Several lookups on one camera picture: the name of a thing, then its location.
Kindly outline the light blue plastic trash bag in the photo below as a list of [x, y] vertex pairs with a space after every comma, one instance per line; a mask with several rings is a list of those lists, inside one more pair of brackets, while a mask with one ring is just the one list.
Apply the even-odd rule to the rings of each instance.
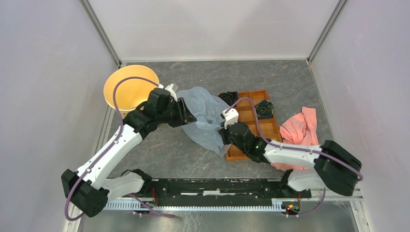
[[182, 127], [187, 136], [201, 147], [224, 157], [229, 145], [224, 145], [219, 129], [224, 123], [220, 116], [229, 105], [203, 87], [193, 87], [176, 93], [182, 98], [196, 122]]

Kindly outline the yellow capybara trash bin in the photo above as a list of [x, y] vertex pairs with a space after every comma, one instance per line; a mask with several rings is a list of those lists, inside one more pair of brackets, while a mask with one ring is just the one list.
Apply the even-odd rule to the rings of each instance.
[[122, 118], [125, 118], [140, 103], [146, 101], [150, 91], [160, 83], [155, 72], [147, 66], [130, 65], [120, 68], [107, 79], [103, 88], [105, 101], [110, 107], [115, 108], [113, 100], [115, 86], [127, 77], [143, 77], [147, 81], [140, 79], [127, 80], [117, 88], [116, 102]]

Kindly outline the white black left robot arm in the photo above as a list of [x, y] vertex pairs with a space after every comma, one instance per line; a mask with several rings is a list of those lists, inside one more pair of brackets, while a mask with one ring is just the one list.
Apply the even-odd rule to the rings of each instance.
[[106, 204], [119, 197], [137, 193], [148, 196], [152, 184], [139, 172], [108, 178], [125, 155], [140, 144], [160, 124], [176, 128], [196, 122], [183, 98], [177, 98], [167, 89], [153, 89], [147, 101], [129, 112], [113, 137], [76, 171], [67, 169], [61, 176], [66, 196], [65, 216], [69, 221], [70, 204], [88, 217], [99, 214]]

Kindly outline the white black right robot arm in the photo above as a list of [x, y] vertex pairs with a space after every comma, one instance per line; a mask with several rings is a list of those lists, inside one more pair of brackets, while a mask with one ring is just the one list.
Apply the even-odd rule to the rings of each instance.
[[342, 196], [352, 196], [357, 182], [363, 180], [361, 162], [338, 143], [289, 145], [254, 135], [245, 123], [234, 123], [219, 130], [225, 145], [233, 145], [257, 163], [285, 163], [301, 166], [286, 169], [279, 184], [285, 197], [307, 189], [327, 188]]

